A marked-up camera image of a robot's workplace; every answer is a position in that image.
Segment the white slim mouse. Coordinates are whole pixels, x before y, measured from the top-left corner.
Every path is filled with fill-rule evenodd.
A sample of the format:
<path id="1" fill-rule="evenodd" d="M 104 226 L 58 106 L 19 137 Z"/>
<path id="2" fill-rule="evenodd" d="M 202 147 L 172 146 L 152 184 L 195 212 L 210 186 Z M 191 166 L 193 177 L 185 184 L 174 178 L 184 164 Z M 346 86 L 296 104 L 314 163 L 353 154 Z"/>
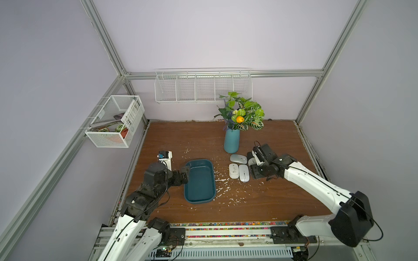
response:
<path id="1" fill-rule="evenodd" d="M 248 165 L 241 164 L 238 166 L 239 180 L 243 183 L 247 183 L 250 180 L 250 173 Z"/>

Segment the teal plastic storage box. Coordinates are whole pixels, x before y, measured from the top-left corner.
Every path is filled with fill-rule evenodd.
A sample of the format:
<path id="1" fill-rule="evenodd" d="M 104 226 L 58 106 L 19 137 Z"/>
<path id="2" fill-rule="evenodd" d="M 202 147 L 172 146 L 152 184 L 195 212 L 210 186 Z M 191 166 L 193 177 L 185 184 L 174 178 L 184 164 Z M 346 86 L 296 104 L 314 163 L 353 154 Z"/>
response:
<path id="1" fill-rule="evenodd" d="M 211 202 L 216 196 L 214 168 L 208 159 L 189 161 L 188 183 L 184 187 L 184 197 L 188 203 L 203 204 Z"/>

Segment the small white mouse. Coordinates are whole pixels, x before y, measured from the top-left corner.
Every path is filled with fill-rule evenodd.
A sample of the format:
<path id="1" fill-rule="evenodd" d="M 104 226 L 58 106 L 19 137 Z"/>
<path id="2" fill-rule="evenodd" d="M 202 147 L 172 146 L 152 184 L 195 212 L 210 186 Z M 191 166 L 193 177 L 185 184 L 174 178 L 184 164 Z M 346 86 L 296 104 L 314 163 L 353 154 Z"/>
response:
<path id="1" fill-rule="evenodd" d="M 229 177 L 231 179 L 239 178 L 239 166 L 236 163 L 229 164 Z"/>

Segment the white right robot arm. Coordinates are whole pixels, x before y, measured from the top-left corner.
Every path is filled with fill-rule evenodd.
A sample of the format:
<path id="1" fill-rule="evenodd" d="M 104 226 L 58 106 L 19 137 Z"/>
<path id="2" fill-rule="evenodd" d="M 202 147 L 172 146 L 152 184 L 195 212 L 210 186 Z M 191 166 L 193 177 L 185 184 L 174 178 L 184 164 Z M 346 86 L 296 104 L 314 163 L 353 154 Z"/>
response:
<path id="1" fill-rule="evenodd" d="M 298 215 L 286 227 L 272 230 L 272 238 L 277 243 L 306 244 L 311 237 L 332 237 L 354 248 L 376 225 L 369 198 L 364 193 L 352 193 L 332 184 L 291 155 L 278 156 L 268 144 L 253 147 L 247 156 L 249 172 L 254 179 L 283 178 L 330 210 L 328 215 Z"/>

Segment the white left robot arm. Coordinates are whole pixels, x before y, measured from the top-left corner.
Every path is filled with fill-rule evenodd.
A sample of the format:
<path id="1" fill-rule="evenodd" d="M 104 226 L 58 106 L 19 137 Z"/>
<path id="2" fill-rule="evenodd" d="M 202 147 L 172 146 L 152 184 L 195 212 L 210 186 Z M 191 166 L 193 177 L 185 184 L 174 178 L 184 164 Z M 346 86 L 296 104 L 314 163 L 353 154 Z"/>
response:
<path id="1" fill-rule="evenodd" d="M 189 166 L 172 171 L 167 163 L 152 163 L 145 171 L 140 187 L 126 198 L 99 260 L 144 261 L 153 249 L 167 241 L 170 223 L 159 218 L 148 219 L 170 187 L 188 183 L 189 173 Z"/>

